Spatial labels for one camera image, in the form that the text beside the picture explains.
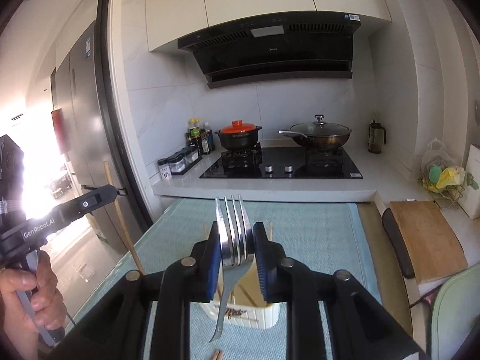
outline metal fork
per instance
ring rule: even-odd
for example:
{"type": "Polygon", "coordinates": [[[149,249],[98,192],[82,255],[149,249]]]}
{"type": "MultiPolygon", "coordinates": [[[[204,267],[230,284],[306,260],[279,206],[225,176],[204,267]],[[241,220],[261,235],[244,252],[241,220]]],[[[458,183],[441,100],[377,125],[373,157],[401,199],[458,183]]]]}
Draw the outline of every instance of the metal fork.
{"type": "Polygon", "coordinates": [[[240,222],[234,196],[232,195],[232,204],[235,215],[235,225],[232,221],[226,196],[224,196],[224,201],[229,223],[228,229],[223,219],[220,199],[215,198],[217,205],[218,234],[220,236],[220,249],[222,253],[223,291],[220,299],[220,307],[218,308],[217,326],[215,327],[215,333],[210,342],[218,340],[222,336],[223,320],[225,318],[230,293],[233,291],[237,282],[247,273],[254,260],[254,250],[248,247],[248,245],[251,245],[249,239],[253,237],[251,225],[241,195],[238,195],[238,202],[240,204],[242,223],[240,222]]]}

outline gas stove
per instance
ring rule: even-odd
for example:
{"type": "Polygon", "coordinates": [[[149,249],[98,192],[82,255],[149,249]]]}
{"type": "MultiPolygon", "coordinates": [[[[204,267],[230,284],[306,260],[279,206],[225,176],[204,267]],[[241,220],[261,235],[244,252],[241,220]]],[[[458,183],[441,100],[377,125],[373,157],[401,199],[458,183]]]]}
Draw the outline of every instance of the gas stove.
{"type": "Polygon", "coordinates": [[[343,148],[268,147],[224,151],[201,179],[363,179],[343,148]]]}

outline red pot lid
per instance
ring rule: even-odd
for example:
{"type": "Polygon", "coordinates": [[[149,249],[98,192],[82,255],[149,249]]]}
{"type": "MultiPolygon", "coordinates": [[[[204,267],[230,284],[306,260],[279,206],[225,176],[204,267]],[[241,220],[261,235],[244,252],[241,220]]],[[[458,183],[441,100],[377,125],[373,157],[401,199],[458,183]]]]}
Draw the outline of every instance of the red pot lid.
{"type": "Polygon", "coordinates": [[[238,134],[239,132],[247,132],[255,130],[257,126],[251,123],[243,123],[243,120],[234,120],[231,126],[224,127],[220,132],[225,134],[238,134]]]}

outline black range hood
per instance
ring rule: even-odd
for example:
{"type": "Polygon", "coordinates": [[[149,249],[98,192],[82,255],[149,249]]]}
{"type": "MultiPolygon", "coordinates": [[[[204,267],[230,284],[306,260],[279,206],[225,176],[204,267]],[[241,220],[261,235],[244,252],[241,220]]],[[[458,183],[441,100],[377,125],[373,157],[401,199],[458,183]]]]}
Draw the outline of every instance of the black range hood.
{"type": "Polygon", "coordinates": [[[357,15],[284,12],[229,21],[186,35],[208,87],[287,78],[352,78],[357,15]]]}

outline refrigerator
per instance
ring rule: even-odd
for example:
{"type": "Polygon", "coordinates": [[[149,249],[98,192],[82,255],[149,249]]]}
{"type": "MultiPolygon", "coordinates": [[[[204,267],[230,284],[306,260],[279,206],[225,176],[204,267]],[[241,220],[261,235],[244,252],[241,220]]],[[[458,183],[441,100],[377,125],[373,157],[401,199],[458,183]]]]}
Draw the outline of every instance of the refrigerator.
{"type": "MultiPolygon", "coordinates": [[[[123,194],[124,185],[114,166],[100,110],[101,91],[97,90],[95,76],[95,63],[99,62],[95,61],[94,30],[95,21],[55,72],[57,107],[61,109],[64,135],[68,140],[65,156],[73,178],[86,186],[81,193],[108,183],[104,169],[104,161],[108,161],[114,186],[123,194]]],[[[146,229],[141,228],[141,220],[132,209],[131,199],[131,196],[117,197],[129,235],[135,242],[146,229]]],[[[99,239],[121,254],[127,251],[113,204],[94,211],[89,221],[99,239]]]]}

